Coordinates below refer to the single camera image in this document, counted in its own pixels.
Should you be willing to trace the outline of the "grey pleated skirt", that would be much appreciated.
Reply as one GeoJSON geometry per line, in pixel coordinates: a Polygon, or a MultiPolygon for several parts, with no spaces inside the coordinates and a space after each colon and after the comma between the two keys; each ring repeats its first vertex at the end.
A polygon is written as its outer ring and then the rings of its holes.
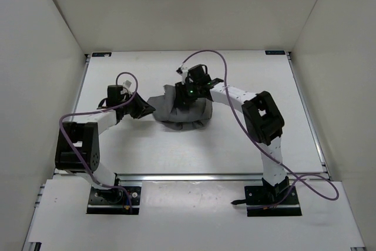
{"type": "Polygon", "coordinates": [[[171,130],[195,130],[205,127],[213,114],[213,103],[199,98],[189,106],[175,106],[175,87],[164,86],[164,94],[151,96],[147,103],[155,108],[152,113],[156,122],[171,130]]]}

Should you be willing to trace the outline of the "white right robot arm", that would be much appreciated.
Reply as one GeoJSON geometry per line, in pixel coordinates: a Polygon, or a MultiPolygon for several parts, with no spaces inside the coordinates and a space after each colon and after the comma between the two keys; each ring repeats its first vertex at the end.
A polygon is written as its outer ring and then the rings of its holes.
{"type": "Polygon", "coordinates": [[[271,94],[267,91],[243,91],[217,78],[203,84],[178,82],[175,90],[177,106],[189,106],[199,98],[205,98],[229,106],[233,114],[243,114],[245,133],[261,153],[263,177],[260,198],[266,204],[281,201],[290,186],[281,153],[284,119],[271,94]]]}

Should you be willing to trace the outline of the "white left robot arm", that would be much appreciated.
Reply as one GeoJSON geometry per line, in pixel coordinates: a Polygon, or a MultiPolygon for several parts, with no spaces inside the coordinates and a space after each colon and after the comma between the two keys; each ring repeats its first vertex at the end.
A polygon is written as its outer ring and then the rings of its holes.
{"type": "Polygon", "coordinates": [[[119,185],[116,173],[100,162],[99,135],[117,125],[126,115],[140,119],[155,108],[138,93],[108,94],[99,108],[88,113],[88,121],[61,122],[55,154],[55,167],[86,179],[93,188],[102,191],[110,203],[116,203],[127,192],[119,185]]]}

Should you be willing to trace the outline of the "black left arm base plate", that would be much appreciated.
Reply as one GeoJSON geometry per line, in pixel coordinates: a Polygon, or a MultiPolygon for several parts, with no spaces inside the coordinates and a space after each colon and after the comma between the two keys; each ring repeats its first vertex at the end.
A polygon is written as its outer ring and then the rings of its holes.
{"type": "Polygon", "coordinates": [[[141,186],[124,186],[129,199],[122,190],[90,189],[86,213],[90,215],[138,215],[140,210],[141,186]]]}

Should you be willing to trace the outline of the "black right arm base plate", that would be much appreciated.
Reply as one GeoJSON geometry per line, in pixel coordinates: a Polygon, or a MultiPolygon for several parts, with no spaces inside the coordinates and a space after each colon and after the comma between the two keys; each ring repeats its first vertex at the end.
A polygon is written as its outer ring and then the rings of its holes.
{"type": "Polygon", "coordinates": [[[246,205],[248,217],[302,216],[296,187],[287,189],[272,200],[263,186],[245,186],[245,198],[231,202],[246,205]]]}

